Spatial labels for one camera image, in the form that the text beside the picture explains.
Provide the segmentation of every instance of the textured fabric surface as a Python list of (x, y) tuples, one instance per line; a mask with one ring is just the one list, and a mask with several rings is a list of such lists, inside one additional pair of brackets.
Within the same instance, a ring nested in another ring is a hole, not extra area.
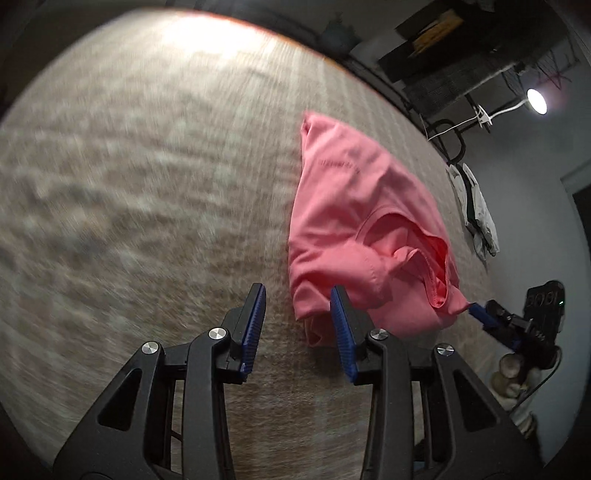
[[(146, 340), (190, 341), (260, 281), (255, 368), (226, 389), (238, 478), (359, 478), (371, 392), (336, 350), (305, 346), (288, 289), (306, 109), (427, 186), (464, 294), (492, 296), (445, 165), (370, 88), (241, 24), (133, 12), (53, 62), (0, 127), (0, 400), (45, 460)], [(494, 341), (467, 314), (439, 336), (486, 368)]]
[(309, 345), (334, 345), (330, 292), (399, 338), (450, 326), (468, 308), (437, 204), (375, 140), (306, 112), (291, 214), (290, 290)]

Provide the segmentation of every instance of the pink fabric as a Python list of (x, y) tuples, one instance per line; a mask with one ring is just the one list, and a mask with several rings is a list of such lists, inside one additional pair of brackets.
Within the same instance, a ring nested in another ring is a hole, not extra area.
[(468, 302), (425, 186), (377, 142), (332, 118), (307, 112), (301, 139), (289, 276), (308, 343), (334, 343), (328, 312), (336, 284), (399, 337), (451, 325)]

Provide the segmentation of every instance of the silver screw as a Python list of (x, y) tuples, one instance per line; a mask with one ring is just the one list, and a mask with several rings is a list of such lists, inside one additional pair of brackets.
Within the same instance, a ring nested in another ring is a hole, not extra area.
[(388, 338), (389, 333), (383, 328), (374, 328), (370, 333), (374, 340), (384, 340)]
[(146, 355), (152, 355), (158, 351), (158, 344), (156, 342), (145, 342), (142, 345), (142, 351)]
[(449, 343), (440, 343), (437, 345), (437, 353), (443, 356), (450, 356), (453, 352), (456, 351), (454, 347), (452, 347)]
[(213, 340), (221, 340), (226, 336), (226, 331), (222, 327), (215, 327), (209, 330), (209, 338)]

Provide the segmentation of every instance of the gray wall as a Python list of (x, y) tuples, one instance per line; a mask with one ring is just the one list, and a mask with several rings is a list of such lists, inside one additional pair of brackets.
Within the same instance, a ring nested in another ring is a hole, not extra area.
[[(548, 114), (527, 108), (493, 121), (492, 135), (466, 133), (465, 162), (474, 172), (495, 221), (501, 253), (489, 260), (497, 300), (521, 313), (528, 288), (561, 280), (566, 319), (557, 343), (564, 359), (531, 404), (539, 419), (543, 457), (562, 447), (579, 409), (591, 355), (591, 264), (580, 219), (562, 178), (591, 159), (591, 67), (567, 76), (562, 92), (548, 95)], [(510, 98), (493, 80), (474, 94), (488, 111)], [(462, 101), (444, 116), (473, 114)]]

